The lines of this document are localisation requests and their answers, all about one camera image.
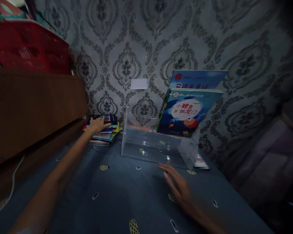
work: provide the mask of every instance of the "left hand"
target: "left hand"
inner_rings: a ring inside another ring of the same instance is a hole
[[[91,117],[90,119],[90,126],[86,129],[86,132],[91,133],[92,135],[102,131],[105,129],[107,126],[111,125],[110,123],[104,124],[104,119],[103,118],[97,118],[93,120]]]

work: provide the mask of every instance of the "white paper note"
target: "white paper note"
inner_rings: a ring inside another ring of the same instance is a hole
[[[147,89],[148,79],[131,79],[131,89]]]

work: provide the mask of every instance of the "white cable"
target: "white cable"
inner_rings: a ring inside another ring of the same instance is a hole
[[[7,202],[3,205],[3,207],[1,207],[0,211],[6,206],[6,204],[10,201],[12,195],[13,195],[13,191],[14,191],[14,184],[15,184],[15,174],[16,174],[16,171],[17,169],[20,167],[21,163],[23,162],[23,159],[24,159],[25,155],[23,156],[22,160],[20,161],[20,163],[18,164],[18,166],[16,167],[14,173],[13,173],[13,176],[12,176],[12,189],[11,189],[11,193],[10,193],[10,196],[7,200]]]

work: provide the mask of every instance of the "book cover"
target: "book cover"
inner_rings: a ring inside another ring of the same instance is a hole
[[[174,70],[159,115],[171,89],[215,89],[227,73],[223,70]]]
[[[116,128],[105,128],[102,131],[98,132],[97,134],[109,134],[109,133],[112,133],[112,131],[114,131],[114,129],[116,129]]]
[[[222,94],[218,90],[172,89],[160,117],[157,132],[192,137]]]
[[[118,132],[118,130],[119,130],[119,122],[117,122],[117,127],[114,127],[112,132]]]

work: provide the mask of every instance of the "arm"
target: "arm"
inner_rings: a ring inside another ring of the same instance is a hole
[[[14,223],[9,234],[18,233],[26,228],[31,233],[44,233],[47,229],[58,196],[64,191],[82,159],[82,153],[91,137],[109,124],[104,125],[102,118],[93,120],[90,126],[64,155],[55,169],[48,175],[25,210]]]
[[[159,168],[164,171],[164,177],[174,194],[177,203],[183,210],[191,216],[197,223],[201,224],[211,234],[226,234],[227,232],[218,225],[208,213],[198,206],[191,195],[189,185],[184,177],[182,177],[171,165],[159,163]]]

